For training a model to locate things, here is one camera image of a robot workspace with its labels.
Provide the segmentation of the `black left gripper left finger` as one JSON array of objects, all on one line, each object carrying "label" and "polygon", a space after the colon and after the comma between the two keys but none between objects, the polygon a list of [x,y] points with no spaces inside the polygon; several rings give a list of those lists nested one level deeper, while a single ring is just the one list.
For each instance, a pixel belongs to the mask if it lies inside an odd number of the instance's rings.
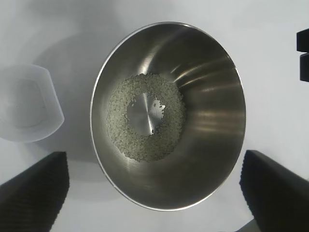
[{"label": "black left gripper left finger", "polygon": [[0,186],[2,232],[48,232],[66,199],[66,152],[53,152]]}]

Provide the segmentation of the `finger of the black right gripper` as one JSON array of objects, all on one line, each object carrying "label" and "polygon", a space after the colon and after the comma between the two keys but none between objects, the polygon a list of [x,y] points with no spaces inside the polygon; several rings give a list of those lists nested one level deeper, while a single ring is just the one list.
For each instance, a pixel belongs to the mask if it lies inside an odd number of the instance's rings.
[{"label": "finger of the black right gripper", "polygon": [[300,56],[300,80],[309,82],[309,53]]},{"label": "finger of the black right gripper", "polygon": [[309,29],[296,33],[296,50],[298,52],[309,52]]}]

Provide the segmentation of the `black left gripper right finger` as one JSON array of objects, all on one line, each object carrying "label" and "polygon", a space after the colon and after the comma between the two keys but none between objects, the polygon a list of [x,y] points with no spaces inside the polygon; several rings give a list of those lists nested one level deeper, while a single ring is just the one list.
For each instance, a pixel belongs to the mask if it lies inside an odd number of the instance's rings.
[{"label": "black left gripper right finger", "polygon": [[247,150],[240,188],[253,215],[242,232],[307,232],[309,182],[265,154]]}]

